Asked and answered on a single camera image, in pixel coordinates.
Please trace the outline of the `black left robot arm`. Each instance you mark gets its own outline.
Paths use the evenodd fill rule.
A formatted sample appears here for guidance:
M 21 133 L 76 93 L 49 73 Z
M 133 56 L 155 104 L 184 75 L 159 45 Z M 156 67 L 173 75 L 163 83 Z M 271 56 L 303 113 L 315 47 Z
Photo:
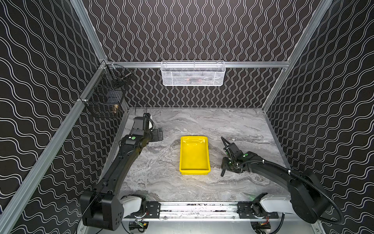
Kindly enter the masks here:
M 81 221 L 86 227 L 115 231 L 122 219 L 147 215 L 147 201 L 141 195 L 120 196 L 121 186 L 132 164 L 151 142 L 163 140 L 163 130 L 156 128 L 150 113 L 135 117 L 129 134 L 123 137 L 119 151 L 98 184 L 80 196 Z

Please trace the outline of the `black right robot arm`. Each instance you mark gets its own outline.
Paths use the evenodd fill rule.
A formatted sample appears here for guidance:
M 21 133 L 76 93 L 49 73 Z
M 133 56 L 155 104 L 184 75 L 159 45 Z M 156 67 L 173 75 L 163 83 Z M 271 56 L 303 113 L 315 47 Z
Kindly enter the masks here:
M 279 164 L 265 160 L 254 152 L 242 152 L 235 143 L 221 138 L 227 154 L 222 161 L 222 173 L 255 173 L 273 181 L 289 192 L 290 197 L 281 203 L 276 199 L 272 205 L 266 205 L 270 195 L 263 193 L 255 198 L 253 208 L 255 216 L 265 213 L 282 212 L 296 214 L 307 223 L 317 220 L 342 225 L 344 215 L 338 205 L 327 194 L 314 173 L 303 174 L 287 169 Z

